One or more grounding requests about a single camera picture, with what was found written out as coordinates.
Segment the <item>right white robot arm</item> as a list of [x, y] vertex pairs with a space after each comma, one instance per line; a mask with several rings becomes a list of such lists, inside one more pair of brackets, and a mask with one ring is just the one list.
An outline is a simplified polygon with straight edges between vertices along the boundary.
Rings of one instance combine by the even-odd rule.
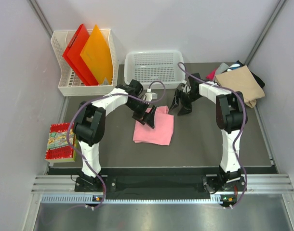
[[243, 94], [220, 87], [212, 81], [202, 81], [196, 73], [178, 85], [170, 110], [181, 105], [178, 115], [187, 115], [192, 112], [192, 103], [201, 97], [207, 98], [216, 106], [216, 124], [221, 130], [223, 141], [217, 183], [222, 190], [227, 191], [241, 178], [240, 139], [247, 123]]

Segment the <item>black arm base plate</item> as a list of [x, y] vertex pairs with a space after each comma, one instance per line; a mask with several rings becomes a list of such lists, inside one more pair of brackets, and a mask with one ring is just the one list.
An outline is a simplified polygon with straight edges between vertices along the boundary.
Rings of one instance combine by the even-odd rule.
[[106, 193], [107, 199], [207, 199], [216, 193], [228, 193], [236, 201], [246, 188], [244, 177], [223, 183], [219, 167], [142, 167], [103, 168], [99, 177], [76, 179], [75, 191]]

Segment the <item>pink t-shirt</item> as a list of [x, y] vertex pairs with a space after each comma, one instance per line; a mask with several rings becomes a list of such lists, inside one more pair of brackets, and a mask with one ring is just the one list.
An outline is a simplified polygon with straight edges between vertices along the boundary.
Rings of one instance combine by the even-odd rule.
[[133, 141], [135, 143], [151, 143], [162, 146], [170, 145], [174, 133], [174, 116], [168, 114], [168, 112], [168, 106], [160, 106], [156, 109], [154, 128], [136, 121]]

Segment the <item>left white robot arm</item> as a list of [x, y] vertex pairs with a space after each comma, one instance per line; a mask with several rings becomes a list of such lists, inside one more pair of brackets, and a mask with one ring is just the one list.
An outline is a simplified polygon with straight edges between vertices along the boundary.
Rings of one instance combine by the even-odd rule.
[[99, 143], [105, 133], [106, 116], [119, 106], [126, 105], [133, 111], [132, 118], [142, 125], [155, 128], [155, 112], [157, 107], [149, 109], [150, 102], [157, 99], [157, 94], [151, 89], [139, 98], [143, 86], [136, 80], [129, 85], [117, 85], [102, 99], [90, 104], [81, 103], [82, 110], [74, 120], [73, 132], [79, 142], [83, 155], [82, 172], [87, 176], [85, 185], [92, 191], [101, 188], [102, 179], [97, 176], [101, 171], [99, 162]]

